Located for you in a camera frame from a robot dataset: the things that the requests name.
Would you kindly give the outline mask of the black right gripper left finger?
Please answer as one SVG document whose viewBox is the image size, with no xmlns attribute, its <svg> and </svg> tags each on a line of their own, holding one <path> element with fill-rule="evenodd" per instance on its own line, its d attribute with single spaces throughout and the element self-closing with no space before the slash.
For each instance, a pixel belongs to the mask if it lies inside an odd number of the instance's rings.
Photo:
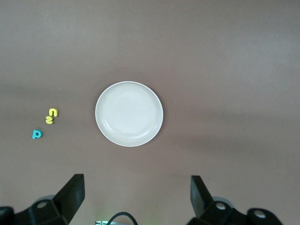
<svg viewBox="0 0 300 225">
<path fill-rule="evenodd" d="M 75 174 L 54 196 L 39 198 L 27 209 L 15 213 L 1 206 L 2 225 L 68 225 L 85 199 L 83 174 Z"/>
</svg>

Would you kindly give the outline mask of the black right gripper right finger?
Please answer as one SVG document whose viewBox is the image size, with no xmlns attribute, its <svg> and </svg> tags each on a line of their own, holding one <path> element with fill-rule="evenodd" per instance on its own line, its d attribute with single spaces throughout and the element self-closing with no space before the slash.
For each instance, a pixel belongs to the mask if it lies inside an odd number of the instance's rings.
<svg viewBox="0 0 300 225">
<path fill-rule="evenodd" d="M 192 175 L 190 201 L 195 213 L 189 225 L 281 225 L 275 214 L 251 208 L 242 214 L 224 201 L 214 200 L 200 176 Z"/>
</svg>

